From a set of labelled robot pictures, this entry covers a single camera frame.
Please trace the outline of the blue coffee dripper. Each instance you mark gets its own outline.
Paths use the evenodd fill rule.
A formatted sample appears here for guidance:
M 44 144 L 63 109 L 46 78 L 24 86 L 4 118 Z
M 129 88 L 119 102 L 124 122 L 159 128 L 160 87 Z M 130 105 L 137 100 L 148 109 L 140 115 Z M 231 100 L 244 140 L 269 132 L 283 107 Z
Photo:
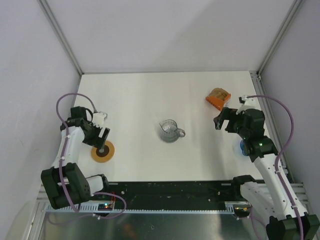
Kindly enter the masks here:
M 240 149 L 241 149 L 241 153 L 242 153 L 244 156 L 247 156 L 247 153 L 246 153 L 246 151 L 245 151 L 245 144 L 244 144 L 244 141 L 243 141 L 243 140 L 240 141 L 239 146 L 240 146 Z

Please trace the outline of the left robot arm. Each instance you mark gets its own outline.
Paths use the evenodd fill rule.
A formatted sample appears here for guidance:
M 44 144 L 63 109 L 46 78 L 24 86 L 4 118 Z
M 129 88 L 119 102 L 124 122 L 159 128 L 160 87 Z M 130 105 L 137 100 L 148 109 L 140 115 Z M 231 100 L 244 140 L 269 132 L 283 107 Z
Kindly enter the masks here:
M 53 209 L 74 208 L 88 202 L 92 195 L 100 200 L 110 196 L 111 188 L 104 174 L 85 177 L 78 166 L 82 144 L 96 151 L 105 150 L 110 133 L 110 129 L 103 126 L 106 119 L 105 112 L 76 106 L 60 126 L 61 143 L 56 159 L 40 176 Z

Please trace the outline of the grey glass coffee server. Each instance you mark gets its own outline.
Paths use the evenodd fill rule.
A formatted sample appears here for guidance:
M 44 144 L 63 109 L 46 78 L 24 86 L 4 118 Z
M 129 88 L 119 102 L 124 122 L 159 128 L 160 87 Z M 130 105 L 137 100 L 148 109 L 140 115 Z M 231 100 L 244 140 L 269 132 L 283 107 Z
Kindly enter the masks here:
M 167 119 L 159 123 L 159 138 L 165 143 L 174 143 L 185 136 L 186 132 L 178 128 L 174 120 Z

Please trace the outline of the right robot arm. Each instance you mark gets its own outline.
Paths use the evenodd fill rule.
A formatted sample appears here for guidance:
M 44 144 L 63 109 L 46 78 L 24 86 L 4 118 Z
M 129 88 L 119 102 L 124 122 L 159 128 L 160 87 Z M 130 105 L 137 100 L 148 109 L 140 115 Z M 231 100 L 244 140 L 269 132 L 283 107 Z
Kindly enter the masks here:
M 225 131 L 238 134 L 242 151 L 258 169 L 268 189 L 265 194 L 251 175 L 234 177 L 231 196 L 247 200 L 260 215 L 270 240 L 312 240 L 320 227 L 315 214 L 309 214 L 286 178 L 273 141 L 265 135 L 265 115 L 261 110 L 249 108 L 239 111 L 224 107 L 214 118 L 215 128 L 220 130 L 224 121 Z

